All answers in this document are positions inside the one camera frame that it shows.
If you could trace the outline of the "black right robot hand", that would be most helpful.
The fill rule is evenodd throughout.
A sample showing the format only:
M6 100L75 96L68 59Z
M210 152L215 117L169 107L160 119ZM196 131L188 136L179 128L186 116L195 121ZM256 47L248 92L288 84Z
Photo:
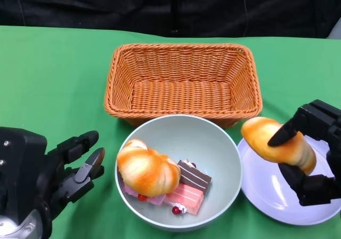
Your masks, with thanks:
M297 132L314 140L328 143L326 158L334 174L333 178L324 175L307 176L297 166L284 162L279 169L295 191L301 206L329 204L340 198L340 109L321 100L314 100L298 108L294 116L287 121L269 140L269 146L279 146L293 138Z

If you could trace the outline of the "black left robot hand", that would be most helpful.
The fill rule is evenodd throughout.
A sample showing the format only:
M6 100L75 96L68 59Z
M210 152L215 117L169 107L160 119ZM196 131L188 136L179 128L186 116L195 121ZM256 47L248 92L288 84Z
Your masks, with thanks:
M57 145L45 156L38 176L38 196L44 201L43 210L55 219L68 203L77 202L94 187L93 180L104 174L102 165L105 149L95 150L79 168L65 168L93 147L99 139L97 131L71 137Z

